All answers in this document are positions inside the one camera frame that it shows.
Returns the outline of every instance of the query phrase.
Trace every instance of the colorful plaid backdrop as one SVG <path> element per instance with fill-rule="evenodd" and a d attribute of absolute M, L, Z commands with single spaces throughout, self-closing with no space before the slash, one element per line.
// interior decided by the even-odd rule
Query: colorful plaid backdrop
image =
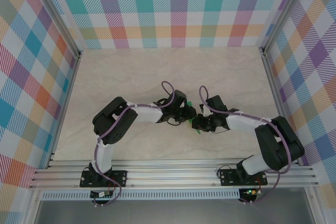
<path fill-rule="evenodd" d="M 17 223 L 75 58 L 40 0 L 0 0 L 0 223 Z"/>
<path fill-rule="evenodd" d="M 288 0 L 282 0 L 282 1 L 281 1 L 281 4 L 279 5 L 279 7 L 278 7 L 278 9 L 277 9 L 277 11 L 276 11 L 276 13 L 275 13 L 273 19 L 272 19 L 271 24 L 270 24 L 270 26 L 268 27 L 268 30 L 267 30 L 267 32 L 266 32 L 266 35 L 265 35 L 265 37 L 264 37 L 264 39 L 263 39 L 261 45 L 258 45 L 258 46 L 260 46 L 260 47 L 264 47 L 264 46 L 265 46 L 265 44 L 266 44 L 266 42 L 267 42 L 267 40 L 268 40 L 268 38 L 269 38 L 269 35 L 270 35 L 270 33 L 272 32 L 272 30 L 273 30 L 273 28 L 274 28 L 274 25 L 278 22 L 278 19 L 279 19 L 281 13 L 282 13 L 282 10 L 284 9 L 285 5 L 287 4 L 287 1 L 288 1 Z"/>
<path fill-rule="evenodd" d="M 275 0 L 65 1 L 89 48 L 134 48 L 255 45 Z"/>
<path fill-rule="evenodd" d="M 299 0 L 269 59 L 290 123 L 336 220 L 336 0 Z"/>

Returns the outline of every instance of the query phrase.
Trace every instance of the perforated metal strip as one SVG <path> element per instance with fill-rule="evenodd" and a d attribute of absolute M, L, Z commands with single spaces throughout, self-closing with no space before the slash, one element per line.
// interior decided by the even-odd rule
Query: perforated metal strip
<path fill-rule="evenodd" d="M 239 189 L 123 190 L 118 200 L 238 199 Z M 45 191 L 42 200 L 92 200 L 87 190 Z"/>

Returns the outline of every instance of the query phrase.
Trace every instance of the red wire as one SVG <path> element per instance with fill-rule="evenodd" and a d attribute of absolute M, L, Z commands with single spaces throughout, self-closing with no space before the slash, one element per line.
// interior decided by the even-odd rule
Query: red wire
<path fill-rule="evenodd" d="M 116 188 L 116 187 L 115 187 L 115 186 L 116 186 L 115 183 L 113 183 L 113 184 L 114 184 L 114 189 L 113 189 L 112 193 L 114 193 L 115 188 Z"/>
<path fill-rule="evenodd" d="M 258 177 L 256 177 L 256 180 L 258 180 L 258 182 L 259 182 L 259 189 L 261 189 L 261 181 L 260 181 L 260 179 Z"/>

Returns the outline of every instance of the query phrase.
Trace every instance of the black cable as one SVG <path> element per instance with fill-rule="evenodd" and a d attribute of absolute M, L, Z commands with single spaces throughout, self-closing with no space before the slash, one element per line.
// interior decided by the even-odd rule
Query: black cable
<path fill-rule="evenodd" d="M 219 133 L 223 133 L 223 132 L 226 132 L 228 130 L 225 130 L 225 131 L 221 131 L 221 132 L 214 132 L 214 131 L 211 131 L 211 133 L 214 133 L 214 134 L 219 134 Z"/>
<path fill-rule="evenodd" d="M 232 169 L 232 168 L 231 168 L 230 166 L 228 166 L 228 165 L 223 165 L 223 166 L 221 166 L 221 167 L 217 170 L 217 177 L 218 177 L 218 178 L 220 178 L 220 176 L 219 176 L 219 174 L 218 174 L 218 173 L 219 173 L 219 170 L 220 170 L 222 167 L 224 167 L 224 166 L 227 166 L 227 167 L 229 167 L 230 169 Z"/>
<path fill-rule="evenodd" d="M 167 121 L 167 124 L 172 125 L 172 126 L 179 126 L 181 123 L 179 123 L 179 124 L 172 124 L 172 123 L 170 123 L 170 122 Z"/>

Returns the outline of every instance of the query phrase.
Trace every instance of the small green part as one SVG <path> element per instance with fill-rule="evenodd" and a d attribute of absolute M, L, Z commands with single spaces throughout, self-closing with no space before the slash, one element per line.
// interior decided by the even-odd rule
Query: small green part
<path fill-rule="evenodd" d="M 187 105 L 192 106 L 191 101 L 187 101 Z M 190 122 L 190 124 L 192 123 L 192 121 L 193 121 L 194 119 L 195 119 L 195 118 L 191 118 L 191 119 L 188 120 L 188 121 Z"/>

